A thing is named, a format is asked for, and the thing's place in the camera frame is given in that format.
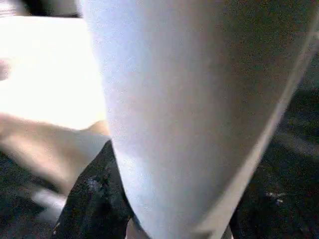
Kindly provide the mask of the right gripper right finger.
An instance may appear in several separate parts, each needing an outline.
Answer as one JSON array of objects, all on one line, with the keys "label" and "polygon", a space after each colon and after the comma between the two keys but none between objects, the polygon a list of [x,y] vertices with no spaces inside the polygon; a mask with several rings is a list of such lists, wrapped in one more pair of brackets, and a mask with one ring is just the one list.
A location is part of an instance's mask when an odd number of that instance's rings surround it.
[{"label": "right gripper right finger", "polygon": [[317,239],[319,226],[298,208],[300,194],[281,183],[268,162],[261,162],[230,221],[235,239]]}]

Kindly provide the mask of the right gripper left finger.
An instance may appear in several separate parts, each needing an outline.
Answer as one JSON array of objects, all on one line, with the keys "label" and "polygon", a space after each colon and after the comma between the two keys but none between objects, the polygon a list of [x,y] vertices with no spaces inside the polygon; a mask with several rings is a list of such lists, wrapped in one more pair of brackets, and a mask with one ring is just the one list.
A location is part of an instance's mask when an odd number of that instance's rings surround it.
[{"label": "right gripper left finger", "polygon": [[133,211],[108,140],[68,194],[55,239],[123,239]]}]

